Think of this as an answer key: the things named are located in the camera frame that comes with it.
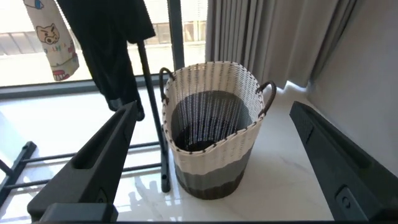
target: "brown handle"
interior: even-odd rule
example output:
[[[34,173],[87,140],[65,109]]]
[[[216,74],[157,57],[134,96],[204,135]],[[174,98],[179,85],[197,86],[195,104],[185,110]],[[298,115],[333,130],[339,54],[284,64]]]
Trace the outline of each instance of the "brown handle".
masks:
[[[159,87],[160,87],[160,94],[162,96],[162,101],[166,99],[166,104],[169,103],[169,98],[166,96],[164,93],[164,87],[163,87],[163,73],[167,72],[169,74],[169,77],[174,81],[175,77],[173,76],[172,72],[168,68],[161,68],[159,71]]]
[[[267,114],[267,111],[268,111],[268,109],[270,108],[270,106],[271,106],[271,104],[272,104],[272,102],[274,101],[275,96],[276,96],[276,85],[275,85],[275,83],[274,83],[273,81],[268,81],[268,82],[265,82],[264,84],[262,84],[262,85],[256,90],[256,93],[261,92],[261,91],[264,90],[268,85],[271,85],[271,96],[269,97],[269,99],[268,99],[268,101],[267,101],[265,107],[260,111],[259,117],[260,117],[262,114]]]

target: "marble floor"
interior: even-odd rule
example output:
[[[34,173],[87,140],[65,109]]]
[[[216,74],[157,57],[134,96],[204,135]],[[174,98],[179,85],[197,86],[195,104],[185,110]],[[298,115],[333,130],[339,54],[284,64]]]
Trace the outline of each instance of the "marble floor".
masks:
[[[155,94],[160,96],[159,89]],[[141,96],[147,117],[136,124],[134,144],[157,140],[145,90]],[[243,180],[233,194],[212,201],[194,198],[178,185],[173,165],[170,168],[172,189],[167,194],[160,188],[159,169],[124,173],[114,201],[119,211],[118,220],[332,220],[289,117],[295,100],[310,105],[303,91],[291,86],[278,91],[262,124]],[[0,157],[10,166],[25,141],[38,145],[34,157],[76,152],[111,115],[98,93],[0,101]],[[29,164],[18,182],[49,179],[66,161]],[[124,166],[159,161],[159,149],[149,147],[144,152],[130,152]],[[0,222],[30,223],[26,205],[41,187],[13,190],[0,209]]]

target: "gray curtain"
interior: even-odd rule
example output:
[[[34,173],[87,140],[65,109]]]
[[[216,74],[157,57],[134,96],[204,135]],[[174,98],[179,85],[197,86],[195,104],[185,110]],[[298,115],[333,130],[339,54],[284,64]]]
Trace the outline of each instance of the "gray curtain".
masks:
[[[206,61],[238,62],[263,83],[306,87],[335,48],[356,0],[209,0]]]

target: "hanging garment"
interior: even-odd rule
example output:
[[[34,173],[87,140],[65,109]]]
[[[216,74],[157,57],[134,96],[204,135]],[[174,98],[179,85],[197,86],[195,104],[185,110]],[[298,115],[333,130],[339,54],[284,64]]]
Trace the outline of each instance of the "hanging garment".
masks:
[[[24,4],[50,63],[54,80],[66,80],[75,73],[79,61],[55,1],[24,0]]]
[[[142,0],[58,0],[78,39],[87,67],[111,110],[137,100],[143,112],[127,52],[135,44],[155,36]]]

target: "woven basket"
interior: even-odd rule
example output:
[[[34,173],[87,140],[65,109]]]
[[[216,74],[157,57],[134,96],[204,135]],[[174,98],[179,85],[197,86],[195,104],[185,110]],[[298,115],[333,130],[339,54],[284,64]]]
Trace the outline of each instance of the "woven basket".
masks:
[[[180,185],[202,199],[238,187],[261,123],[275,98],[273,82],[259,85],[242,65],[208,62],[171,73],[160,83],[164,132]],[[272,86],[264,104],[262,91]]]

